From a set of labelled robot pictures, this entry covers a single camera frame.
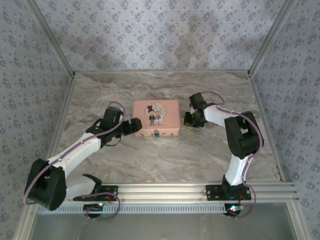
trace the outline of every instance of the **cartoon bride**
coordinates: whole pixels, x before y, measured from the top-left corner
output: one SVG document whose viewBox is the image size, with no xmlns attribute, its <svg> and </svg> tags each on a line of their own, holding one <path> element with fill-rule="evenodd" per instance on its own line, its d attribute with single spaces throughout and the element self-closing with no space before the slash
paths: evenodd
<svg viewBox="0 0 320 240">
<path fill-rule="evenodd" d="M 162 112 L 159 110 L 155 111 L 155 121 L 158 123 L 158 126 L 160 124 L 160 122 L 162 122 L 164 120 Z"/>
</svg>

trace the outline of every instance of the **top hat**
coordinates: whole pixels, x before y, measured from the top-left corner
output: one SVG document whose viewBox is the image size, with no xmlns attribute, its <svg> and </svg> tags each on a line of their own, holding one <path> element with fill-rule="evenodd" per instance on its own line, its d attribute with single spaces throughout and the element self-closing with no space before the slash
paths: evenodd
<svg viewBox="0 0 320 240">
<path fill-rule="evenodd" d="M 147 108 L 148 108 L 148 113 L 150 113 L 151 111 L 155 111 L 155 110 L 152 109 L 152 105 L 147 106 Z"/>
</svg>

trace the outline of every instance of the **cartoon groom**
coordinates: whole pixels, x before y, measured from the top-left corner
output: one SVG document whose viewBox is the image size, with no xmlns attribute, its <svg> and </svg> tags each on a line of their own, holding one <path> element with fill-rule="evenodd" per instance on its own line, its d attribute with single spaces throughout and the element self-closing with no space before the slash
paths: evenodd
<svg viewBox="0 0 320 240">
<path fill-rule="evenodd" d="M 150 126 L 154 126 L 155 125 L 155 111 L 152 109 L 152 105 L 148 106 L 148 113 L 150 114 L 149 116 L 149 120 L 150 120 Z"/>
</svg>

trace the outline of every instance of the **wall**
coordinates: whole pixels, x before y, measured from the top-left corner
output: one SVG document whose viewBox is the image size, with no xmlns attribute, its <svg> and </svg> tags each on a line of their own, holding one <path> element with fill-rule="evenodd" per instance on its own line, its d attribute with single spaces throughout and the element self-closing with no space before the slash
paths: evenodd
<svg viewBox="0 0 320 240">
<path fill-rule="evenodd" d="M 75 71 L 248 69 L 283 0 L 37 0 Z"/>
<path fill-rule="evenodd" d="M 283 169 L 320 239 L 320 2 L 299 0 L 254 76 Z"/>
<path fill-rule="evenodd" d="M 70 77 L 22 0 L 2 0 L 0 9 L 0 240 L 8 240 L 30 166 L 46 157 Z"/>
</svg>

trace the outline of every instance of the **glass panel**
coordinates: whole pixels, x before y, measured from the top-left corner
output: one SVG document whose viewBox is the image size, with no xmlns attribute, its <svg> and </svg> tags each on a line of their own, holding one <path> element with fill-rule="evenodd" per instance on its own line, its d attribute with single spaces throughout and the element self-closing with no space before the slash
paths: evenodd
<svg viewBox="0 0 320 240">
<path fill-rule="evenodd" d="M 258 204 L 243 219 L 223 214 L 119 214 L 88 221 L 84 214 L 37 216 L 31 240 L 295 240 L 286 204 Z"/>
</svg>

